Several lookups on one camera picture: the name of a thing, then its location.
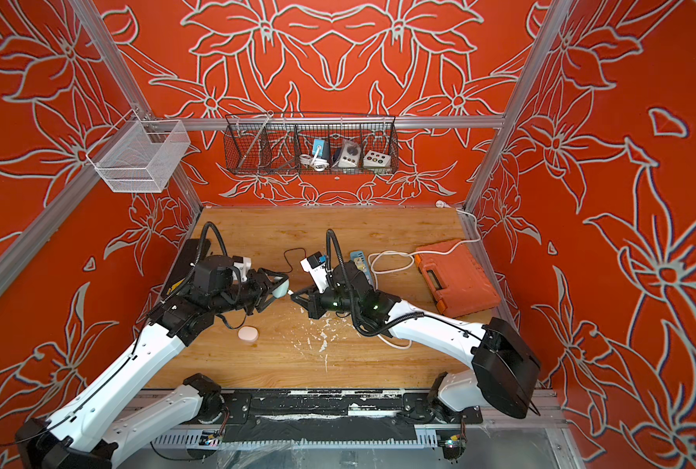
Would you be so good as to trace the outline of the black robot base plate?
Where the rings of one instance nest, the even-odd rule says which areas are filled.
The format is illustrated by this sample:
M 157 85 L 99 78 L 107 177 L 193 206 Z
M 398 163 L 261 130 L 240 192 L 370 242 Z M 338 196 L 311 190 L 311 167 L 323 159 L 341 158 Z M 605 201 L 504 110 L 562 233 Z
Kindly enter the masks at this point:
M 221 391 L 219 397 L 234 424 L 244 424 L 256 417 L 400 417 L 418 424 L 483 422 L 478 406 L 463 412 L 447 410 L 425 389 L 229 389 Z

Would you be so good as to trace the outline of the mint green earbud case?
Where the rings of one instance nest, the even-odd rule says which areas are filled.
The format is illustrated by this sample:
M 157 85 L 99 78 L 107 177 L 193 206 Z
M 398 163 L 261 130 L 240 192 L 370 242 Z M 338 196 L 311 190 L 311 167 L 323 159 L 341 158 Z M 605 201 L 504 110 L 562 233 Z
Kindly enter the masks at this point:
M 289 278 L 278 277 L 274 283 L 274 289 L 272 291 L 273 297 L 275 297 L 275 299 L 283 298 L 289 293 L 289 291 Z

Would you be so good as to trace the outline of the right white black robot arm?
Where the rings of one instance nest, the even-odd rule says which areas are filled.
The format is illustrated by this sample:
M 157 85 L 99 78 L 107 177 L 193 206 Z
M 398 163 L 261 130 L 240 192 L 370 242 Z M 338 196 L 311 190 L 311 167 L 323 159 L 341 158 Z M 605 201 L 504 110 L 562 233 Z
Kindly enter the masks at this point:
M 425 311 L 374 288 L 354 262 L 329 267 L 320 253 L 303 259 L 301 267 L 314 285 L 292 293 L 291 299 L 310 319 L 328 312 L 345 315 L 363 337 L 408 340 L 469 367 L 445 374 L 435 386 L 433 402 L 454 412 L 487 404 L 517 419 L 537 412 L 533 393 L 540 361 L 506 320 L 463 322 Z

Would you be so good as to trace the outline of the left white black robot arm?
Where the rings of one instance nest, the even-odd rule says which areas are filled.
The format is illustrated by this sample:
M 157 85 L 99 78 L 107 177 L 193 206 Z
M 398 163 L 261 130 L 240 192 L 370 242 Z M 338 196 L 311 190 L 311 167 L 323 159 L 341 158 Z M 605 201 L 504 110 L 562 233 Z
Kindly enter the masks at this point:
M 250 270 L 240 256 L 198 261 L 150 310 L 133 344 L 92 384 L 50 416 L 21 426 L 15 443 L 23 467 L 113 468 L 178 424 L 226 420 L 230 407 L 221 387 L 201 373 L 127 418 L 119 414 L 216 319 L 228 312 L 263 312 L 288 290 L 286 273 Z

